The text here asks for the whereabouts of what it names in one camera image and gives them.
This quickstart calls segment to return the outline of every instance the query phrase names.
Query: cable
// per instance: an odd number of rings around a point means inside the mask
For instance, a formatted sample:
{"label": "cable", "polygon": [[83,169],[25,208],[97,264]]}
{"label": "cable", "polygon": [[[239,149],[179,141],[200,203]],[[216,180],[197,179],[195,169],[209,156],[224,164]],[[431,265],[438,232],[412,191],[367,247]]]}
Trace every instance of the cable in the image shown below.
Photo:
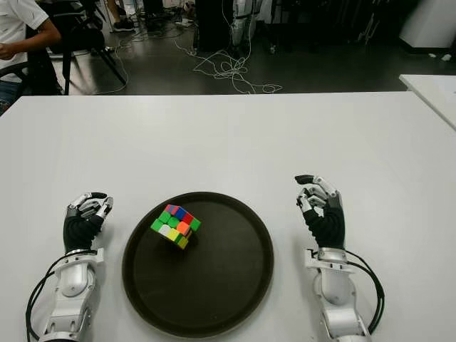
{"label": "cable", "polygon": [[[229,22],[227,20],[227,17],[224,15],[224,6],[223,6],[223,1],[222,1],[222,15],[224,17],[224,20],[227,22],[228,26],[230,27],[230,41],[232,40],[232,27],[229,25]],[[252,13],[254,13],[255,10],[255,1],[253,2],[252,5]],[[277,84],[271,84],[271,83],[266,83],[266,84],[254,84],[249,82],[244,78],[244,74],[249,72],[249,69],[245,66],[245,63],[247,60],[250,58],[250,54],[252,53],[252,36],[250,34],[251,29],[252,29],[252,18],[249,23],[249,53],[247,54],[247,57],[241,57],[239,59],[232,58],[225,50],[218,50],[217,52],[213,53],[211,56],[207,58],[199,57],[196,56],[194,53],[190,53],[186,48],[183,48],[179,46],[176,42],[174,41],[176,47],[180,50],[183,50],[187,55],[191,57],[195,57],[198,59],[201,59],[202,62],[198,63],[192,70],[197,71],[200,73],[205,74],[206,76],[211,76],[215,80],[222,80],[222,79],[231,79],[233,88],[241,94],[252,94],[252,93],[257,93],[256,89],[261,88],[261,91],[263,93],[275,93],[276,91],[281,90],[283,87],[281,85]],[[214,62],[212,62],[210,59],[214,58],[215,56],[221,56],[223,58],[228,58],[227,61],[222,61],[217,67]],[[210,64],[212,66],[213,71],[212,72],[206,72],[204,71],[201,67],[204,64]],[[250,87],[250,90],[248,91],[242,91],[236,86],[236,83],[244,83],[247,84]]]}
{"label": "cable", "polygon": [[122,72],[125,75],[125,78],[126,78],[125,84],[122,85],[121,87],[115,89],[115,90],[102,91],[102,92],[99,92],[99,93],[94,93],[93,95],[104,95],[104,94],[110,94],[110,93],[117,93],[118,91],[121,91],[121,90],[125,89],[125,87],[130,82],[130,75],[128,74],[127,70],[125,69],[125,65],[124,65],[122,59],[118,55],[118,51],[120,49],[129,48],[129,47],[131,47],[132,43],[140,43],[140,42],[143,42],[143,41],[147,41],[149,39],[160,40],[160,39],[168,39],[168,38],[177,38],[177,37],[181,36],[182,34],[184,34],[185,31],[186,31],[183,28],[179,28],[179,30],[181,30],[181,32],[178,33],[177,35],[165,36],[165,34],[167,32],[170,32],[173,29],[178,29],[178,27],[173,26],[171,28],[168,28],[165,31],[154,31],[154,32],[148,32],[148,31],[144,32],[144,31],[140,30],[139,32],[133,34],[132,36],[129,36],[129,37],[124,38],[124,39],[120,39],[118,44],[117,44],[117,46],[114,48],[114,55],[117,58],[117,60],[120,62],[120,67],[122,68]]}
{"label": "cable", "polygon": [[349,251],[346,251],[346,252],[359,258],[366,265],[367,268],[365,268],[364,266],[361,266],[360,264],[357,264],[355,262],[351,262],[351,261],[348,261],[347,264],[352,265],[354,267],[358,267],[359,269],[362,269],[365,273],[367,273],[369,275],[369,277],[372,279],[372,281],[375,285],[375,291],[377,293],[377,307],[375,308],[375,313],[374,313],[372,321],[368,327],[369,333],[372,334],[376,330],[378,324],[380,323],[382,315],[383,315],[383,309],[385,307],[385,292],[383,290],[382,284],[380,283],[380,280],[378,280],[378,277],[375,275],[375,273],[369,267],[369,265],[361,257],[357,256],[356,254],[349,252]]}
{"label": "cable", "polygon": [[46,283],[46,280],[50,276],[53,276],[55,274],[55,272],[52,271],[52,269],[54,268],[55,265],[57,265],[57,263],[59,263],[59,261],[66,259],[68,257],[72,257],[74,255],[79,255],[79,254],[97,254],[97,251],[84,250],[84,251],[70,253],[70,254],[67,254],[67,255],[64,255],[64,256],[58,258],[48,268],[46,275],[37,283],[37,285],[35,286],[35,289],[33,289],[33,291],[31,292],[30,298],[28,299],[28,303],[27,303],[27,309],[26,309],[26,332],[27,332],[27,341],[28,342],[30,342],[30,335],[32,335],[33,338],[35,338],[36,340],[39,339],[38,334],[33,330],[32,326],[31,326],[31,311],[33,309],[33,306],[36,303],[36,300],[38,299],[39,295],[41,294],[41,291],[43,291],[43,287],[44,287],[44,284]]}

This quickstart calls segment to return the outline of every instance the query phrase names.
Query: white table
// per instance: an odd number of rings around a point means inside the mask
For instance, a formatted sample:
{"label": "white table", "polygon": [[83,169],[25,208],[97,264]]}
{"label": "white table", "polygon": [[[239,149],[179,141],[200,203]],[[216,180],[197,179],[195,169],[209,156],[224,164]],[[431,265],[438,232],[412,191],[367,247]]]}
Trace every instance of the white table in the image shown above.
{"label": "white table", "polygon": [[[268,227],[274,279],[259,309],[214,341],[317,341],[293,176],[323,175],[343,194],[346,246],[379,275],[386,308],[374,341],[454,336],[456,135],[411,92],[305,95],[22,98],[0,118],[3,341],[23,341],[26,301],[63,253],[66,205],[88,190],[114,196],[101,244],[105,280],[95,342],[176,341],[145,323],[123,290],[123,249],[157,203],[222,192]],[[357,274],[361,313],[375,308]],[[51,287],[38,303],[42,326]]]}
{"label": "white table", "polygon": [[399,79],[456,130],[456,76],[400,75]]}

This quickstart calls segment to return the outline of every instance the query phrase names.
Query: chair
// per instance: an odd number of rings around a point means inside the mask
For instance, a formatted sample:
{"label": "chair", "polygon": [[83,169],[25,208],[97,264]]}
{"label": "chair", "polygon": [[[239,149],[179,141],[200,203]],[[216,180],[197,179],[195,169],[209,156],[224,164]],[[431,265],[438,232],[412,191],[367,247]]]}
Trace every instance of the chair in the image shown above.
{"label": "chair", "polygon": [[16,98],[19,98],[22,93],[24,92],[25,88],[29,85],[29,76],[24,73],[24,69],[27,69],[30,66],[29,62],[17,63],[13,66],[7,66],[0,70],[0,78],[14,74],[19,77],[22,81],[21,85],[19,86]]}
{"label": "chair", "polygon": [[115,61],[105,49],[105,38],[101,32],[103,22],[95,13],[93,0],[83,0],[82,3],[65,0],[52,4],[41,3],[40,6],[62,35],[62,42],[50,49],[53,53],[63,54],[65,95],[68,95],[70,88],[71,54],[79,50],[96,51],[118,80],[123,85],[126,84],[115,68]]}

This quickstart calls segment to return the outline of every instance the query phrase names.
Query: black cable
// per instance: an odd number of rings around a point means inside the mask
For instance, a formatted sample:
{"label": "black cable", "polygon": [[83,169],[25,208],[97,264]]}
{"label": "black cable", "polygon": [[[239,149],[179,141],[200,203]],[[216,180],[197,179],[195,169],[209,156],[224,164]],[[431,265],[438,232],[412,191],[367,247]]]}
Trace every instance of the black cable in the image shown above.
{"label": "black cable", "polygon": [[363,258],[361,258],[359,255],[357,255],[357,254],[355,254],[353,252],[347,251],[346,249],[345,249],[345,252],[349,253],[350,255],[353,255],[356,258],[358,258],[363,264],[365,264],[365,266],[368,268],[368,270],[373,273],[373,270],[371,269],[371,267],[368,265],[368,263]]}
{"label": "black cable", "polygon": [[375,285],[375,291],[377,293],[377,307],[375,308],[375,313],[374,313],[372,321],[368,327],[369,333],[372,334],[375,331],[375,329],[377,328],[377,325],[380,323],[381,317],[383,315],[383,308],[385,307],[385,292],[380,283],[380,280],[378,280],[378,277],[375,275],[375,273],[372,271],[372,269],[359,256],[356,256],[356,257],[359,258],[367,266],[367,268],[365,268],[364,266],[361,266],[360,264],[357,264],[355,262],[351,262],[351,261],[348,261],[347,264],[352,265],[354,267],[358,267],[359,269],[362,269],[365,273],[367,273],[369,275],[369,277],[372,279],[372,281]]}
{"label": "black cable", "polygon": [[46,280],[50,276],[53,276],[55,274],[55,272],[53,272],[52,269],[54,268],[55,265],[57,265],[57,263],[59,263],[59,261],[66,259],[68,257],[72,257],[74,255],[79,255],[79,254],[97,254],[97,251],[87,249],[84,251],[70,253],[70,254],[67,254],[67,255],[64,255],[64,256],[58,258],[57,260],[54,261],[54,263],[52,263],[52,265],[49,267],[48,271],[46,272],[46,275],[37,283],[37,285],[35,286],[35,289],[33,289],[33,291],[31,292],[30,298],[28,299],[28,303],[27,303],[27,309],[26,309],[26,332],[27,332],[27,341],[28,342],[30,342],[30,335],[32,335],[33,338],[35,338],[36,340],[39,339],[38,334],[33,330],[32,326],[31,326],[31,311],[32,311],[33,306],[35,305],[36,300],[38,299],[41,291],[43,291],[43,287],[44,287],[44,284],[46,283]]}

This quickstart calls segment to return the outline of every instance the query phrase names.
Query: round tray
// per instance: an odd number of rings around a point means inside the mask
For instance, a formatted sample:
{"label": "round tray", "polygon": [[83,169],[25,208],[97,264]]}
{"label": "round tray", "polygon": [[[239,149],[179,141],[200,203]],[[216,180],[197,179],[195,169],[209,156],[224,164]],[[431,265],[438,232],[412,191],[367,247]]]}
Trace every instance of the round tray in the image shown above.
{"label": "round tray", "polygon": [[[150,228],[166,204],[201,221],[184,250]],[[192,192],[158,205],[136,226],[123,256],[123,283],[148,323],[201,338],[248,317],[263,299],[273,267],[269,233],[248,206],[226,195]]]}

